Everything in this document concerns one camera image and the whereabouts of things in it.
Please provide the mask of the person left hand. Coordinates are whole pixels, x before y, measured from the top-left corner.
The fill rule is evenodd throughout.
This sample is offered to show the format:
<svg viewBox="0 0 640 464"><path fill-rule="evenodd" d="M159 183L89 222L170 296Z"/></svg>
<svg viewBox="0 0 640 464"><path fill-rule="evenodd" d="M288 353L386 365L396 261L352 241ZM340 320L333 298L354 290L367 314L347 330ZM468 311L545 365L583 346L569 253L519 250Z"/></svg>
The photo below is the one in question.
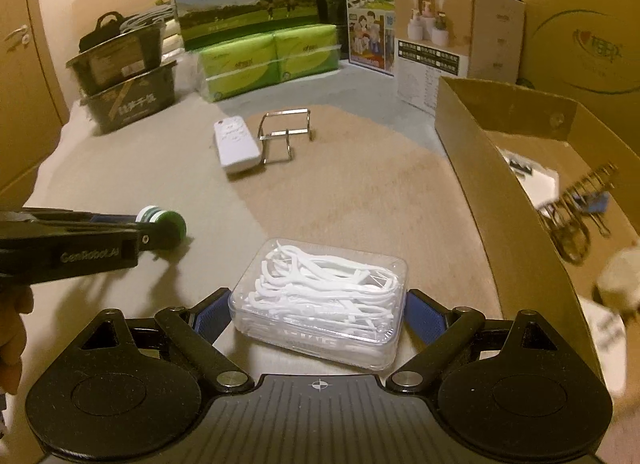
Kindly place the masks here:
<svg viewBox="0 0 640 464"><path fill-rule="evenodd" d="M1 389L15 395L20 386L22 354L27 343L23 317L34 310L34 293L28 285L1 288L0 357Z"/></svg>

